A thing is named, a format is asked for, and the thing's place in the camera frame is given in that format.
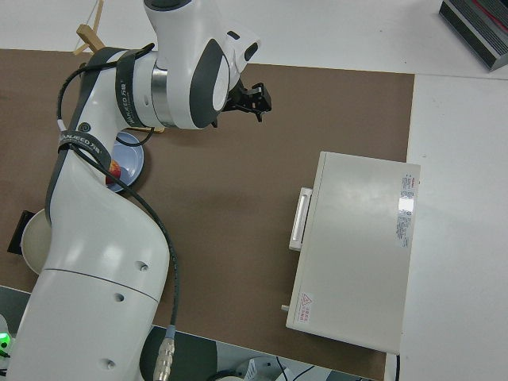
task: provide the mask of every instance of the brown table surface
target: brown table surface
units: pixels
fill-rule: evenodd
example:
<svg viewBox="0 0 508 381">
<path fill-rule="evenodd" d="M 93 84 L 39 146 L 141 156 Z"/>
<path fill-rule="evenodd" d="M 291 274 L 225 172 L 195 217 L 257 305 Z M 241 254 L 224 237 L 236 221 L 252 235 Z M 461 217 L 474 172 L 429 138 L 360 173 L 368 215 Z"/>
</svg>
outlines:
<svg viewBox="0 0 508 381">
<path fill-rule="evenodd" d="M 21 211 L 44 207 L 56 160 L 56 95 L 85 60 L 0 50 L 2 285 L 31 291 L 37 280 L 6 249 Z M 288 329 L 280 306 L 290 301 L 298 263 L 288 249 L 298 193 L 312 187 L 319 152 L 405 161 L 414 77 L 249 65 L 243 81 L 264 82 L 271 93 L 274 109 L 263 123 L 225 113 L 218 129 L 169 129 L 144 147 L 134 188 L 161 216 L 179 252 L 177 328 L 382 379 L 384 353 Z M 77 83 L 64 103 L 67 120 L 76 89 Z M 170 311 L 168 280 L 155 323 L 166 325 Z"/>
</svg>

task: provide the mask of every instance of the black cable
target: black cable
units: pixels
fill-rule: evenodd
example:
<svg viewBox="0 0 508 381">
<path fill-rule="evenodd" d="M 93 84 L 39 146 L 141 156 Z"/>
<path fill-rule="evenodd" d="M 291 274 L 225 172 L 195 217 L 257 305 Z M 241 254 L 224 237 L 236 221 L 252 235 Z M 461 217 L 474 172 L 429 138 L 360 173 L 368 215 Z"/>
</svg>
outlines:
<svg viewBox="0 0 508 381">
<path fill-rule="evenodd" d="M 398 381 L 400 376 L 400 355 L 397 355 L 397 367 L 395 369 L 395 381 Z"/>
<path fill-rule="evenodd" d="M 150 214 L 150 216 L 152 217 L 153 221 L 159 226 L 159 229 L 162 231 L 162 234 L 164 235 L 164 238 L 166 239 L 167 247 L 169 248 L 169 254 L 171 256 L 171 261 L 173 262 L 175 288 L 174 288 L 174 294 L 173 294 L 173 311 L 171 312 L 171 325 L 175 325 L 176 315 L 178 313 L 179 296 L 180 296 L 180 279 L 178 277 L 178 261 L 177 261 L 177 257 L 176 257 L 175 247 L 173 246 L 171 238 L 169 237 L 169 234 L 168 234 L 163 222 L 160 220 L 159 216 L 157 216 L 157 213 L 155 212 L 155 210 L 152 209 L 152 207 L 131 187 L 129 187 L 127 184 L 125 184 L 120 179 L 117 179 L 116 177 L 114 177 L 101 164 L 98 164 L 95 161 L 93 161 L 90 157 L 85 155 L 78 147 L 74 146 L 73 144 L 69 144 L 69 149 L 74 151 L 76 153 L 76 155 L 78 155 L 81 159 L 85 160 L 93 168 L 100 171 L 103 175 L 106 175 L 109 179 L 113 180 L 116 184 L 118 184 L 125 191 L 127 191 L 127 193 L 129 193 L 131 196 L 133 196 L 146 209 L 148 214 Z"/>
<path fill-rule="evenodd" d="M 310 369 L 314 368 L 314 365 L 312 367 L 309 367 L 307 368 L 305 371 L 303 371 L 302 373 L 300 373 L 299 375 L 297 375 L 296 377 L 293 378 L 293 381 L 295 381 L 297 378 L 299 378 L 301 375 L 305 375 Z"/>
<path fill-rule="evenodd" d="M 136 59 L 141 58 L 142 56 L 147 55 L 150 53 L 150 51 L 155 47 L 155 44 L 151 43 L 146 46 L 144 46 L 139 52 L 136 53 Z M 99 65 L 90 65 L 90 66 L 83 66 L 80 67 L 78 70 L 72 72 L 71 75 L 65 79 L 65 82 L 63 83 L 62 87 L 60 88 L 60 91 L 58 93 L 58 99 L 56 101 L 56 118 L 62 119 L 62 100 L 64 99 L 65 90 L 69 86 L 69 84 L 72 82 L 72 80 L 80 75 L 83 72 L 86 71 L 97 71 L 97 70 L 104 70 L 104 69 L 110 69 L 112 67 L 117 66 L 117 61 L 113 62 L 106 62 L 101 63 Z"/>
<path fill-rule="evenodd" d="M 150 129 L 150 132 L 148 133 L 148 135 L 142 141 L 138 141 L 137 143 L 129 143 L 128 141 L 122 140 L 119 137 L 117 137 L 117 142 L 122 143 L 123 145 L 126 145 L 127 147 L 139 147 L 140 145 L 143 145 L 144 143 L 146 143 L 147 141 L 150 140 L 150 138 L 152 137 L 153 132 L 155 130 L 156 130 L 156 128 L 152 127 Z"/>
<path fill-rule="evenodd" d="M 282 371 L 282 373 L 284 375 L 284 379 L 286 381 L 288 381 L 287 376 L 286 376 L 286 372 L 284 371 L 283 365 L 280 363 L 279 357 L 276 356 L 275 358 L 277 359 L 277 364 L 279 365 L 279 368 L 280 368 L 280 370 Z"/>
</svg>

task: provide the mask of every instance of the metal connector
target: metal connector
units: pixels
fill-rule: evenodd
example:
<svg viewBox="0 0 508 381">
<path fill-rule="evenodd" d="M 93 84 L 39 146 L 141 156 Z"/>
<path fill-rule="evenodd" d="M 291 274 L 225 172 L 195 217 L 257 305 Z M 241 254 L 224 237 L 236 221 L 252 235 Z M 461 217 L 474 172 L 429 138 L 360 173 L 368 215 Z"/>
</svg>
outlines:
<svg viewBox="0 0 508 381">
<path fill-rule="evenodd" d="M 173 355 L 175 354 L 175 339 L 165 338 L 159 347 L 153 381 L 167 381 L 171 373 Z"/>
</svg>

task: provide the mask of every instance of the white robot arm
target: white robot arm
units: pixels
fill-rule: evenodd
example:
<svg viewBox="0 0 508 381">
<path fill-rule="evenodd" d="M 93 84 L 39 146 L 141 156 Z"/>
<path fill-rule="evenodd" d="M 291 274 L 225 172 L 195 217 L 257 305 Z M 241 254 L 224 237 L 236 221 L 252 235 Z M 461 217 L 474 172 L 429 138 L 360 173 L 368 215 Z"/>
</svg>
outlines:
<svg viewBox="0 0 508 381">
<path fill-rule="evenodd" d="M 142 379 L 140 352 L 164 288 L 171 242 L 160 223 L 105 188 L 98 169 L 109 168 L 124 128 L 201 129 L 217 125 L 223 110 L 253 112 L 260 120 L 271 109 L 263 84 L 247 90 L 240 81 L 259 40 L 225 20 L 213 0 L 144 5 L 159 51 L 102 49 L 74 74 L 83 77 L 68 129 L 59 106 L 61 150 L 46 200 L 52 243 L 17 333 L 8 381 Z M 169 376 L 175 312 L 155 381 Z"/>
</svg>

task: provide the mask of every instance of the blue plate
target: blue plate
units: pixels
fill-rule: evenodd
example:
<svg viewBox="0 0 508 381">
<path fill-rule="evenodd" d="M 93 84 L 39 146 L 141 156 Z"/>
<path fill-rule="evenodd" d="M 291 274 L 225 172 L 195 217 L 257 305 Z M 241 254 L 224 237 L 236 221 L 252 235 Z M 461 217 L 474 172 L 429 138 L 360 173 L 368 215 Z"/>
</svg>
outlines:
<svg viewBox="0 0 508 381">
<path fill-rule="evenodd" d="M 131 135 L 130 133 L 124 133 L 123 131 L 119 132 L 117 136 L 127 143 L 140 142 L 134 135 Z M 134 181 L 136 181 L 137 177 L 140 175 L 141 170 L 143 169 L 143 147 L 129 147 L 115 141 L 112 157 L 120 165 L 120 180 L 127 185 L 134 183 Z M 113 192 L 122 191 L 122 187 L 116 183 L 108 184 L 107 187 L 110 188 Z"/>
</svg>

